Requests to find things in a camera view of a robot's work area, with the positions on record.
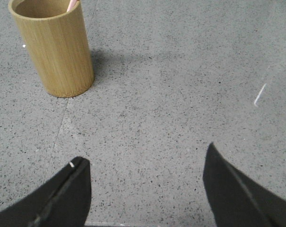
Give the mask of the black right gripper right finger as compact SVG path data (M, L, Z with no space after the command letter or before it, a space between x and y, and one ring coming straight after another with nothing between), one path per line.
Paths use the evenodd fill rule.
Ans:
M218 227L286 227L286 200L227 162L210 143L203 183Z

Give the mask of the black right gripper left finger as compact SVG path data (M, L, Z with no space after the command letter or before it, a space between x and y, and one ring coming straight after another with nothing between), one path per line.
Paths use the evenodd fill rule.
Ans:
M90 205L90 163L76 157L33 193L1 211L0 227L82 227Z

